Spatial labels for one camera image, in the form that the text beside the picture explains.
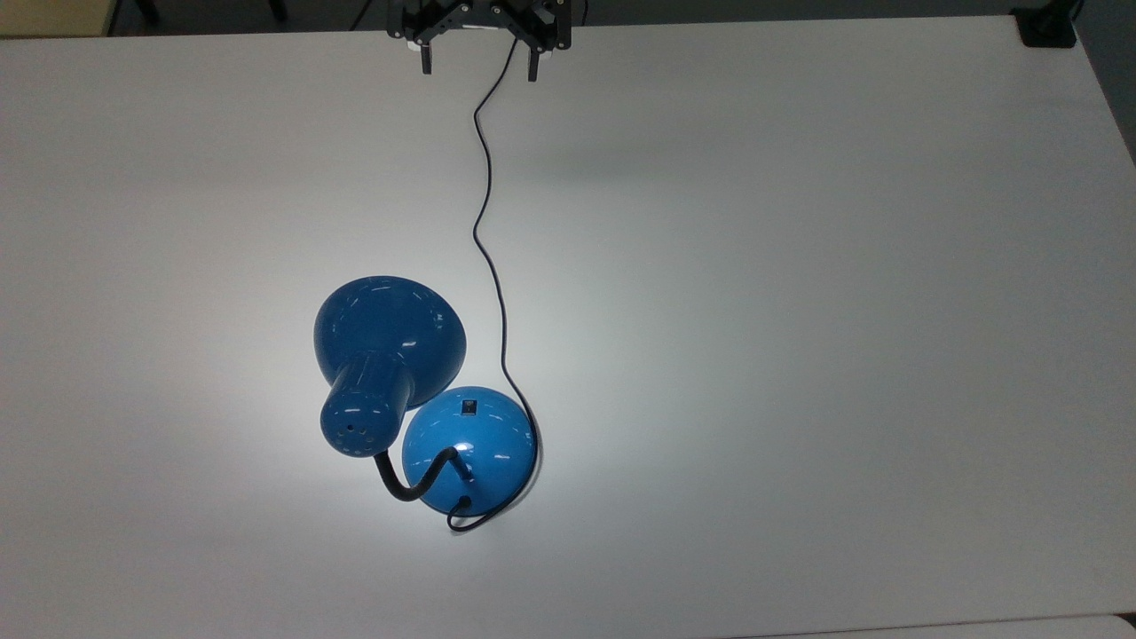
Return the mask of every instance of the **table surface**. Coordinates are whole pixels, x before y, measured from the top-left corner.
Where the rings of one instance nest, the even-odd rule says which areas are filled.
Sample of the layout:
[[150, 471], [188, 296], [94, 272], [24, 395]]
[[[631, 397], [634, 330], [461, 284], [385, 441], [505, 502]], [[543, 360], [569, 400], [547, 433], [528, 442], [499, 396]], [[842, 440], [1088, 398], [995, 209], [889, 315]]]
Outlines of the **table surface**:
[[452, 536], [327, 447], [311, 326], [358, 276], [442, 293], [456, 383], [506, 389], [468, 232], [508, 45], [448, 34], [426, 77], [364, 33], [0, 42], [0, 633], [1136, 608], [1136, 169], [1083, 50], [1009, 17], [519, 58], [484, 234], [537, 482]]

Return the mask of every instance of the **gooseneck arm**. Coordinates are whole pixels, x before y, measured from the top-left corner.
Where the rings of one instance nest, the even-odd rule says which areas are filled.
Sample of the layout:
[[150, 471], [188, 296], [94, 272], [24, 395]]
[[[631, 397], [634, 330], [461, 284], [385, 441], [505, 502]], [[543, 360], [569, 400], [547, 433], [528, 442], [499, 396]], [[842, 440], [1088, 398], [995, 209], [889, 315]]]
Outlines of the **gooseneck arm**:
[[378, 476], [383, 478], [383, 486], [386, 487], [386, 490], [391, 491], [391, 495], [395, 499], [401, 501], [414, 501], [426, 495], [426, 491], [434, 486], [442, 468], [445, 467], [446, 462], [453, 464], [454, 470], [458, 471], [461, 479], [469, 481], [469, 470], [461, 463], [458, 449], [452, 446], [443, 448], [434, 457], [429, 467], [426, 468], [426, 474], [423, 475], [423, 479], [409, 488], [402, 486], [402, 482], [399, 481], [399, 475], [394, 474], [394, 466], [391, 464], [391, 456], [387, 455], [386, 450], [375, 455], [375, 465], [378, 466]]

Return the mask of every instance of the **blue desk lamp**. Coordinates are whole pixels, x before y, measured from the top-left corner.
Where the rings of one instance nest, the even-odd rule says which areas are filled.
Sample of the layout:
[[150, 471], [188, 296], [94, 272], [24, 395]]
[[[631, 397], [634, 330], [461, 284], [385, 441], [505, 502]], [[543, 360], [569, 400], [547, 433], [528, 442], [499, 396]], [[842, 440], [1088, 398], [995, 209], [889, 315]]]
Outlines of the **blue desk lamp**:
[[[461, 368], [466, 332], [441, 296], [402, 277], [356, 280], [324, 302], [315, 337], [332, 385], [324, 438], [344, 455], [374, 457], [394, 497], [471, 517], [498, 512], [528, 482], [536, 451], [520, 407], [485, 388], [442, 392]], [[403, 472], [416, 482], [407, 488], [387, 449], [407, 408], [421, 405], [403, 442]], [[443, 473], [448, 464], [453, 472]]]

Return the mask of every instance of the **lamp base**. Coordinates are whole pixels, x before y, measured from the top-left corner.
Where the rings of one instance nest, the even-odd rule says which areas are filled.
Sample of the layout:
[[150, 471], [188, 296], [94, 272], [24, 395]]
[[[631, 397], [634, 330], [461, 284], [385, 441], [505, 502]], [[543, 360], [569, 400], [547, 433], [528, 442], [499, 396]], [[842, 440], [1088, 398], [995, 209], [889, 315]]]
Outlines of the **lamp base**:
[[471, 504], [456, 514], [476, 517], [520, 491], [536, 465], [536, 440], [528, 417], [507, 396], [487, 388], [448, 390], [423, 406], [402, 441], [402, 470], [417, 483], [437, 453], [458, 449], [461, 476], [446, 466], [421, 500], [449, 514], [461, 497]]

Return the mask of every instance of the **lamp shade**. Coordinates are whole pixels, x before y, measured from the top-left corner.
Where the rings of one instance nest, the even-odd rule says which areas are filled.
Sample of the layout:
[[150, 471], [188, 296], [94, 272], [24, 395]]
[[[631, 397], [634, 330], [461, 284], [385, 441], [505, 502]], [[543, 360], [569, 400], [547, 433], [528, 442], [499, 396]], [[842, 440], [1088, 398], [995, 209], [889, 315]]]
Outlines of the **lamp shade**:
[[340, 287], [316, 316], [316, 359], [332, 384], [327, 442], [352, 457], [394, 443], [408, 407], [453, 381], [466, 357], [458, 314], [431, 289], [379, 275]]

